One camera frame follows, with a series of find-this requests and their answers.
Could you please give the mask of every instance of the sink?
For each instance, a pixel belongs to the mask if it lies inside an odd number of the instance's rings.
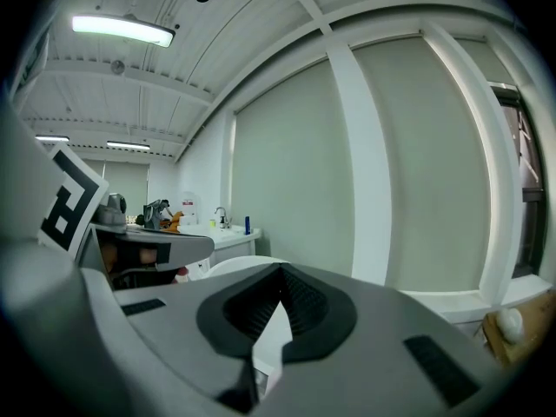
[[[251,235],[245,235],[245,228],[232,226],[231,228],[211,228],[201,224],[179,226],[178,231],[185,235],[207,236],[215,242],[215,248],[230,247],[243,242],[250,242],[261,237],[261,231],[256,228]]]

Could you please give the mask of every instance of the roller shade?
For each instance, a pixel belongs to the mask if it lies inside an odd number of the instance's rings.
[[[104,161],[93,161],[92,159],[83,159],[100,177],[103,177]]]
[[[489,183],[463,95],[421,38],[378,43],[355,56],[387,146],[393,197],[387,285],[477,289],[487,251]]]
[[[351,274],[354,192],[341,102],[328,61],[238,113],[232,216],[262,228],[258,255]]]

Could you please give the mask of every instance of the ceiling light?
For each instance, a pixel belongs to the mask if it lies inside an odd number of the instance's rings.
[[[48,135],[36,135],[35,139],[45,142],[69,142],[70,139],[67,136],[48,136]]]
[[[142,145],[140,143],[107,141],[106,145],[116,147],[117,149],[150,149],[149,145]]]
[[[164,48],[170,46],[175,34],[173,30],[155,24],[113,16],[74,16],[72,27],[75,32],[122,36]]]

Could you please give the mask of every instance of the white wall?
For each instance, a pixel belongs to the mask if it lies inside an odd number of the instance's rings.
[[[151,162],[149,165],[147,202],[157,199],[168,199],[172,213],[182,208],[178,191],[177,165],[172,162]]]
[[[216,207],[222,205],[222,151],[226,121],[224,112],[215,116],[188,149],[186,157],[176,165],[178,195],[183,191],[197,195],[200,224],[215,218]]]

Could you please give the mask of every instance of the white ceiling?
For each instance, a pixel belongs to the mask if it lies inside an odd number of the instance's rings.
[[[137,154],[108,152],[106,141],[115,140],[148,143],[143,157],[174,160],[212,102],[254,57],[307,23],[329,32],[327,15],[362,1],[63,0],[50,28],[46,70],[23,119],[37,133],[69,136],[70,145],[89,156]],[[131,13],[176,34],[164,49],[74,33],[71,17],[83,13]],[[124,76],[111,73],[114,60],[126,64]]]

